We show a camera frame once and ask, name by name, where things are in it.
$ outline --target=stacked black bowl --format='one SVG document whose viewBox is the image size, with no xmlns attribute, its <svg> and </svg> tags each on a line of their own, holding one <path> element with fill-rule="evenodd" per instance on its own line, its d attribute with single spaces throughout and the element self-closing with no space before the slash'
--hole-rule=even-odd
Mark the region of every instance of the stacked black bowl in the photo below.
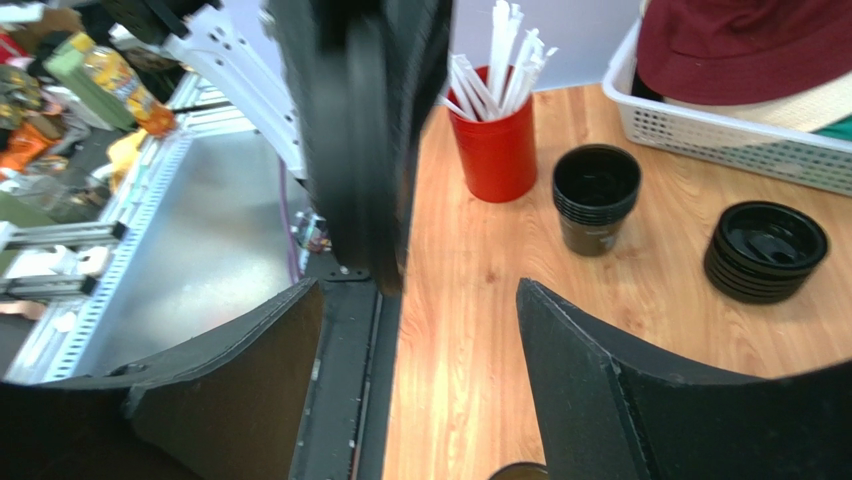
<svg viewBox="0 0 852 480">
<path fill-rule="evenodd" d="M 828 238 L 802 212 L 771 202 L 745 202 L 722 214 L 704 256 L 707 278 L 746 303 L 790 298 L 828 253 Z"/>
</svg>

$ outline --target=beige hat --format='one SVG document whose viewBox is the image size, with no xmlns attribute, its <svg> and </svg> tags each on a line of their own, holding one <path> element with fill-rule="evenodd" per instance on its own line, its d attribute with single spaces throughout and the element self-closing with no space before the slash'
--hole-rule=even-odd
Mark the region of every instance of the beige hat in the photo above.
<svg viewBox="0 0 852 480">
<path fill-rule="evenodd" d="M 650 0 L 642 0 L 644 16 Z M 665 103 L 802 132 L 813 132 L 852 115 L 852 72 L 809 90 L 747 105 L 699 105 L 665 97 Z"/>
</svg>

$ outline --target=white perforated bracket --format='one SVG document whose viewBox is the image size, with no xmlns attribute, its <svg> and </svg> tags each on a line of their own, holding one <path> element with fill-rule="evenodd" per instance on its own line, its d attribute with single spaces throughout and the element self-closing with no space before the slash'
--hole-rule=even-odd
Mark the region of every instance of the white perforated bracket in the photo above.
<svg viewBox="0 0 852 480">
<path fill-rule="evenodd" d="M 222 91 L 272 144 L 297 179 L 307 178 L 298 118 L 290 92 L 243 35 L 228 11 L 206 5 L 187 21 L 189 35 L 163 48 Z"/>
</svg>

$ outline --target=yellow bottle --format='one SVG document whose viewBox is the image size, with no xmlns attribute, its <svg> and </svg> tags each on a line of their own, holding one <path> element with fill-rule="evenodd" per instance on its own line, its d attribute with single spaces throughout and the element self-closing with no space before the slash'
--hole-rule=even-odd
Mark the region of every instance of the yellow bottle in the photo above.
<svg viewBox="0 0 852 480">
<path fill-rule="evenodd" d="M 69 40 L 85 54 L 83 69 L 99 87 L 124 103 L 139 126 L 155 137 L 163 137 L 175 129 L 175 116 L 142 85 L 139 76 L 115 50 L 95 44 L 85 33 Z"/>
</svg>

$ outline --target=yellow cloth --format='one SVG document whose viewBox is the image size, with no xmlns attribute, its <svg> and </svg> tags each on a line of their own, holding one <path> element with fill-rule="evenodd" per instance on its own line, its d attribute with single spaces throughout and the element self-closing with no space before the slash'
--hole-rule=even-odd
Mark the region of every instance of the yellow cloth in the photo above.
<svg viewBox="0 0 852 480">
<path fill-rule="evenodd" d="M 109 146 L 107 157 L 112 164 L 112 176 L 109 179 L 109 189 L 115 194 L 127 176 L 127 172 L 139 158 L 139 146 L 145 140 L 148 132 L 141 128 L 131 134 L 125 135 Z"/>
</svg>

